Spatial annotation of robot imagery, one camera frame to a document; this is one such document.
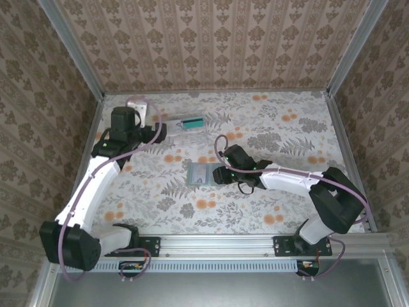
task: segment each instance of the wire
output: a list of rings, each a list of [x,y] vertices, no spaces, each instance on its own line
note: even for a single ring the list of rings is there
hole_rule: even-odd
[[[135,97],[135,96],[131,96],[130,98],[128,98],[127,104],[128,104],[128,102],[129,102],[130,100],[132,100],[132,99],[134,99],[134,98],[136,98],[136,97]],[[78,192],[78,195],[77,195],[77,197],[75,198],[75,200],[74,200],[74,202],[73,202],[73,204],[72,204],[71,210],[70,210],[69,213],[67,214],[66,219],[65,219],[65,221],[64,221],[64,223],[63,223],[63,226],[61,227],[61,231],[60,231],[59,237],[58,237],[58,262],[59,262],[59,264],[60,264],[60,266],[61,266],[61,271],[62,271],[62,273],[63,273],[64,278],[65,278],[66,280],[68,280],[68,281],[71,281],[72,283],[75,283],[75,282],[80,281],[80,280],[84,277],[85,271],[82,272],[81,275],[80,275],[78,278],[76,278],[76,279],[71,278],[71,276],[67,273],[66,268],[65,268],[65,264],[64,264],[64,257],[63,257],[63,241],[64,241],[64,236],[65,236],[66,228],[67,228],[67,226],[68,226],[68,222],[70,221],[71,217],[74,216],[74,214],[75,214],[75,208],[77,207],[78,202],[79,202],[79,200],[81,199],[81,196],[84,194],[84,191],[86,190],[88,184],[89,184],[89,183],[91,182],[91,180],[95,177],[95,175],[100,171],[100,169],[102,169],[105,165],[107,165],[107,164],[109,164],[109,163],[111,163],[111,162],[120,160],[120,159],[122,159],[122,158],[129,157],[130,155],[133,155],[133,154],[135,154],[135,153],[137,153],[137,152],[143,151],[143,150],[145,150],[147,147],[149,147],[150,145],[152,145],[153,142],[155,142],[156,139],[159,137],[160,131],[162,130],[162,116],[161,116],[161,114],[160,114],[160,111],[159,111],[158,107],[157,107],[155,104],[151,103],[149,100],[146,100],[146,99],[140,99],[140,100],[143,100],[143,101],[146,103],[147,107],[148,107],[148,106],[153,107],[153,108],[155,109],[156,113],[158,114],[159,127],[158,127],[158,131],[156,131],[155,136],[153,137],[153,139],[151,139],[151,140],[150,140],[148,143],[146,143],[144,146],[138,147],[138,148],[136,148],[135,150],[132,150],[131,152],[123,153],[122,155],[119,155],[119,156],[117,156],[117,157],[113,157],[113,158],[109,159],[108,161],[105,161],[104,163],[101,163],[97,168],[95,168],[95,170],[90,174],[90,176],[89,176],[89,177],[87,178],[87,180],[85,181],[84,185],[80,188],[80,190],[79,190],[79,192]]]
[[[216,140],[215,140],[215,143],[214,143],[215,154],[216,154],[216,157],[218,158],[218,160],[220,161],[220,163],[221,163],[223,166],[227,167],[228,169],[231,169],[232,171],[236,171],[236,172],[238,172],[238,173],[247,173],[247,174],[260,173],[260,172],[266,172],[266,171],[275,172],[275,173],[283,172],[283,173],[289,173],[289,174],[293,174],[293,175],[298,175],[298,176],[304,176],[304,177],[308,177],[308,178],[318,179],[318,180],[321,180],[321,181],[323,181],[323,182],[326,182],[326,183],[328,183],[328,184],[330,184],[330,185],[333,185],[333,186],[335,186],[335,187],[338,187],[338,188],[340,188],[340,189],[342,189],[342,190],[344,190],[344,191],[350,193],[351,195],[353,195],[354,197],[356,197],[356,199],[358,199],[358,200],[362,203],[362,205],[363,205],[364,208],[365,208],[366,215],[365,215],[362,219],[356,220],[356,221],[354,222],[354,224],[362,223],[362,222],[366,221],[367,219],[369,219],[370,217],[372,217],[371,208],[369,207],[368,202],[367,202],[365,199],[363,199],[363,197],[361,197],[361,195],[359,195],[358,193],[356,193],[354,190],[350,189],[349,187],[346,187],[346,186],[343,185],[343,184],[339,184],[339,183],[336,182],[336,181],[333,181],[333,180],[330,180],[330,179],[327,179],[327,178],[323,178],[323,177],[321,177],[321,176],[317,176],[317,175],[311,174],[310,172],[306,172],[306,171],[296,171],[296,170],[293,170],[293,169],[286,169],[286,168],[265,168],[265,169],[257,169],[257,170],[254,170],[254,171],[251,171],[251,170],[247,171],[247,170],[243,170],[243,169],[234,168],[234,167],[228,165],[226,162],[223,161],[222,157],[221,157],[220,154],[219,154],[219,151],[217,150],[217,142],[219,141],[220,138],[224,138],[225,141],[226,141],[226,145],[225,145],[225,147],[224,147],[225,150],[226,150],[226,149],[228,148],[228,146],[229,146],[229,139],[228,139],[227,136],[225,136],[224,134],[221,134],[221,135],[217,136],[217,138],[216,138]],[[345,253],[346,246],[345,246],[345,243],[344,243],[343,241],[338,240],[338,239],[335,239],[335,238],[332,238],[332,237],[330,237],[330,236],[328,236],[328,238],[329,238],[330,240],[334,241],[334,242],[338,242],[338,243],[342,244],[343,249],[342,249],[342,251],[340,252],[340,254],[339,254],[337,260],[334,262],[334,264],[333,264],[328,270],[326,270],[324,273],[321,273],[321,274],[319,274],[319,275],[317,275],[317,276],[314,276],[314,277],[311,276],[311,279],[313,279],[313,278],[320,278],[320,277],[324,277],[325,275],[327,275],[327,274],[328,274],[330,271],[332,271],[332,269],[334,269],[334,267],[339,263],[339,261],[341,260],[341,258],[343,257],[343,255],[344,255],[344,253]],[[308,274],[305,273],[304,271],[302,271],[302,270],[299,270],[299,271],[300,271],[301,273],[306,274],[306,275],[308,276]]]
[[[146,248],[117,249],[117,250],[115,251],[115,253],[124,253],[124,252],[129,253],[129,252],[133,252],[133,251],[143,251],[145,254],[148,254],[148,257],[149,257],[149,258],[148,258],[148,263],[142,268],[142,270],[138,273],[138,275],[136,275],[136,276],[133,277],[133,279],[135,279],[135,278],[139,278],[139,277],[141,277],[143,274],[145,274],[146,270],[147,270],[148,267],[151,265],[152,255],[151,255],[151,252],[148,251]],[[122,277],[122,280],[125,280],[125,279],[127,278],[127,277],[125,277],[125,276],[123,275],[123,270],[124,270],[124,268],[129,267],[129,266],[131,266],[131,265],[135,265],[135,264],[126,264],[126,265],[124,265],[124,266],[121,268],[121,270],[120,270],[120,276]]]

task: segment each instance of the floral table surface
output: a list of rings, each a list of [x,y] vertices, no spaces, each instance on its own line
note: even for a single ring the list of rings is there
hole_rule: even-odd
[[[95,142],[110,126],[114,107],[130,95],[108,95]],[[189,163],[217,162],[213,141],[226,134],[258,161],[295,169],[345,171],[323,92],[194,93],[145,95],[164,119],[202,112],[209,140],[201,146],[154,145],[132,156],[97,210],[93,231],[127,223],[141,234],[292,233],[315,212],[310,199],[257,189],[243,195],[237,185],[186,185]],[[148,110],[147,124],[157,120]],[[351,232],[363,232],[360,225]]]

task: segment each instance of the metal bracket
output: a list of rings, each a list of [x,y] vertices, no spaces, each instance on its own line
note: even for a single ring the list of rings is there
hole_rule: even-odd
[[[323,238],[317,244],[311,246],[311,249],[299,252],[295,247],[294,236],[281,235],[273,237],[274,253],[277,257],[290,256],[332,256],[331,243],[329,239]]]
[[[147,249],[151,253],[153,258],[159,257],[160,237],[139,237],[138,246],[132,246],[131,248],[135,248],[135,247]],[[130,258],[130,257],[143,257],[143,256],[144,256],[143,251],[110,253],[108,255],[105,255],[106,258],[110,258],[110,257]]]

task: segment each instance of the patterned wallpaper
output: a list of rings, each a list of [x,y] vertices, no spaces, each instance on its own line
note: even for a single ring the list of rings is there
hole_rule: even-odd
[[[57,0],[105,91],[325,88],[370,0]]]
[[[409,282],[409,1],[390,0],[336,95],[376,222]]]
[[[0,1],[0,306],[23,306],[38,229],[72,188],[96,102],[38,3]]]

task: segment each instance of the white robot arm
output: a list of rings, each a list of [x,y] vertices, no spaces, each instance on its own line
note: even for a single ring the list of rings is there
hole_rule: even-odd
[[[267,160],[255,162],[238,145],[230,146],[224,152],[219,152],[219,155],[236,171],[225,166],[215,169],[213,178],[218,184],[237,183],[241,192],[240,185],[247,184],[252,192],[254,188],[278,189],[312,199],[316,211],[311,212],[311,217],[298,228],[289,240],[291,242],[288,242],[289,249],[295,255],[316,253],[316,245],[322,243],[325,246],[328,235],[347,233],[364,209],[361,201],[351,192],[364,200],[363,195],[337,168],[330,167],[324,172],[310,173],[284,169]]]
[[[101,140],[94,146],[88,169],[67,206],[58,214],[55,221],[46,221],[40,228],[40,238],[50,262],[59,263],[58,243],[62,236],[62,255],[65,265],[90,271],[100,258],[120,248],[134,248],[139,240],[138,230],[134,226],[114,224],[105,228],[97,238],[90,235],[96,210],[105,196],[109,185],[120,173],[130,155],[119,159],[120,155],[135,150],[141,143],[161,143],[166,137],[166,125],[162,124],[160,133],[158,124],[155,130],[144,126],[146,105],[115,107],[111,113],[111,128],[105,130]],[[67,216],[70,216],[64,230]]]

